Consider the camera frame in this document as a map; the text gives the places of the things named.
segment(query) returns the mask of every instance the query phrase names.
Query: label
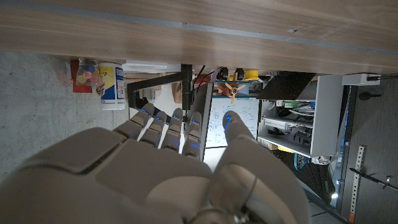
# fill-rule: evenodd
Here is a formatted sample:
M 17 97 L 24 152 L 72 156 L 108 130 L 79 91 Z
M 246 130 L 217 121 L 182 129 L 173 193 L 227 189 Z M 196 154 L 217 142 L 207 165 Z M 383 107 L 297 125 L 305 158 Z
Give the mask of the label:
M 115 82 L 114 82 L 114 68 L 110 66 L 100 66 L 99 76 L 102 79 L 101 103 L 115 103 Z
M 118 99 L 124 99 L 124 82 L 123 69 L 116 68 L 116 90 L 118 91 Z

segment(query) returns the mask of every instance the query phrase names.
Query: concrete floor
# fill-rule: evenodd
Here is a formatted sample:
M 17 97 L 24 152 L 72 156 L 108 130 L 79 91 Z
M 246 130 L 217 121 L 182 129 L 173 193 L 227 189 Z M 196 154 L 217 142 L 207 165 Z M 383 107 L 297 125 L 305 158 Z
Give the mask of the concrete floor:
M 100 110 L 96 93 L 73 93 L 67 62 L 0 51 L 0 182 L 24 159 L 92 127 L 113 129 L 129 111 Z

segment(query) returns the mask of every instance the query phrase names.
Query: white shelf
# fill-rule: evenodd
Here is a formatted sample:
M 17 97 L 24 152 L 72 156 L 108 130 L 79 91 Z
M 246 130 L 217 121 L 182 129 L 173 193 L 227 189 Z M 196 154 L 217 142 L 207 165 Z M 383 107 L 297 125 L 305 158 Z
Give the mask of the white shelf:
M 281 122 L 285 122 L 285 123 L 289 123 L 289 124 L 294 124 L 297 126 L 305 126 L 306 128 L 312 128 L 312 122 L 308 122 L 308 121 L 301 121 L 301 120 L 293 121 L 293 120 L 287 119 L 287 118 L 276 118 L 276 117 L 273 117 L 273 118 L 268 117 L 266 119 L 271 119 L 274 121 L 281 121 Z
M 311 157 L 310 146 L 303 146 L 296 142 L 289 141 L 287 136 L 273 136 L 267 133 L 264 136 L 258 136 L 258 138 L 266 140 L 267 142 L 273 143 L 277 146 L 284 147 L 303 156 Z
M 275 118 L 273 112 L 268 111 L 267 107 L 263 106 L 262 108 L 263 118 L 312 128 L 311 146 L 303 146 L 292 142 L 287 136 L 268 134 L 266 125 L 263 123 L 259 125 L 259 138 L 307 157 L 333 155 L 336 152 L 341 101 L 343 97 L 341 80 L 341 75 L 321 75 L 318 77 L 317 85 L 311 86 L 312 91 L 309 93 L 313 93 L 314 87 L 317 90 L 315 114 L 312 124 L 306 121 L 294 122 L 291 119 Z

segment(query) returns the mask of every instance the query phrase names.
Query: wire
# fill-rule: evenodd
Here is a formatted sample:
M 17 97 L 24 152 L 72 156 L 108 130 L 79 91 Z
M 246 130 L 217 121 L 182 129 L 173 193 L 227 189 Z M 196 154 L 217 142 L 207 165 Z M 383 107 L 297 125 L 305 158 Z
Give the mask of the wire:
M 209 77 L 211 74 L 213 74 L 215 71 L 217 71 L 217 69 L 216 70 L 214 70 L 214 71 L 212 71 L 212 72 L 210 72 L 204 79 L 202 79 L 201 81 L 200 81 L 200 83 L 199 83 L 199 86 L 198 86 L 198 88 L 197 88 L 197 93 L 198 93 L 198 91 L 199 91 L 199 87 L 200 87 L 200 85 L 203 83 L 203 81 L 205 80 L 205 79 L 207 79 L 207 77 Z
M 385 79 L 393 79 L 393 78 L 398 78 L 398 75 L 392 75 L 396 73 L 391 73 L 391 74 L 386 74 L 386 75 L 391 75 L 391 76 L 385 76 L 385 77 L 367 77 L 367 81 L 377 81 L 377 80 L 385 80 Z
M 289 110 L 289 111 L 292 112 L 293 114 L 300 115 L 300 116 L 310 116 L 310 117 L 313 117 L 313 116 L 314 116 L 314 114 L 300 113 L 300 112 L 297 112 L 297 111 L 295 111 L 295 110 Z
M 199 78 L 199 76 L 201 75 L 201 73 L 203 72 L 203 69 L 205 69 L 205 67 L 206 67 L 206 65 L 204 65 L 204 66 L 202 66 L 202 68 L 201 68 L 201 70 L 200 70 L 200 72 L 199 72 L 199 74 L 198 74 L 198 76 L 192 81 L 192 88 L 191 88 L 191 98 L 192 98 L 192 102 L 195 100 L 195 94 L 193 94 L 194 92 L 195 92 L 195 89 L 194 89 L 194 87 L 195 87 L 195 82 L 197 82 L 197 80 L 198 80 L 198 78 Z

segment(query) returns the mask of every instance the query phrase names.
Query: shelving unit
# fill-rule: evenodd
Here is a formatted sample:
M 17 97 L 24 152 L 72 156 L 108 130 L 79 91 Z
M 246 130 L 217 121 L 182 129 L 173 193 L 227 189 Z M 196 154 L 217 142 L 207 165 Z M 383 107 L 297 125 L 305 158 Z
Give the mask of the shelving unit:
M 309 84 L 296 99 L 300 101 L 314 101 L 315 114 L 313 121 L 293 121 L 288 118 L 276 117 L 274 109 L 268 110 L 269 101 L 263 100 L 259 122 L 258 140 L 267 141 L 275 145 L 290 149 L 307 157 L 327 156 L 335 153 L 340 122 L 341 100 L 343 86 L 340 75 L 321 75 L 317 82 Z M 276 136 L 268 133 L 268 125 L 264 119 L 282 121 L 292 125 L 305 126 L 312 129 L 311 145 L 301 145 L 289 140 L 288 135 Z

